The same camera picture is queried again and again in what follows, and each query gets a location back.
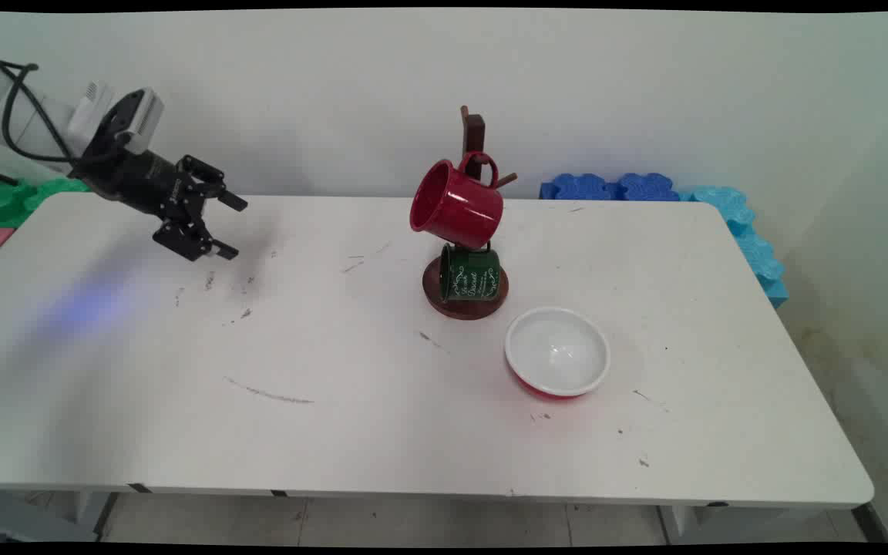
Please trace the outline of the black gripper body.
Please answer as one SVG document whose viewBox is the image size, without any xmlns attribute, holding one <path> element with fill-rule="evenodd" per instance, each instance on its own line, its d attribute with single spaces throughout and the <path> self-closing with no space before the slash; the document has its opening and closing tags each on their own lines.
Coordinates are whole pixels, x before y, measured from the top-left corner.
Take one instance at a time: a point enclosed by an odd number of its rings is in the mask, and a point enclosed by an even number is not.
<svg viewBox="0 0 888 555">
<path fill-rule="evenodd" d="M 191 221 L 193 158 L 177 162 L 150 150 L 133 153 L 123 145 L 91 145 L 72 164 L 73 176 L 99 196 L 163 221 Z"/>
</svg>

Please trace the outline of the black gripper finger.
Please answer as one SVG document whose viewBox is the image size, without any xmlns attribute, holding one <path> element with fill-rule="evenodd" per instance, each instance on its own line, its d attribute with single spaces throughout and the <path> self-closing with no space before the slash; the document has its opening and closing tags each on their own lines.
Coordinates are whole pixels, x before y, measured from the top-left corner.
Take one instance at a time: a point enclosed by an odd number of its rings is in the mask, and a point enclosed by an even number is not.
<svg viewBox="0 0 888 555">
<path fill-rule="evenodd" d="M 190 262 L 215 255 L 235 259 L 240 251 L 213 237 L 204 220 L 204 207 L 205 203 L 162 205 L 161 224 L 153 233 L 153 240 Z"/>
<path fill-rule="evenodd" d="M 242 197 L 228 189 L 224 182 L 224 172 L 193 156 L 180 159 L 180 172 L 184 175 L 184 190 L 201 199 L 218 200 L 237 212 L 246 210 L 247 203 Z"/>
</svg>

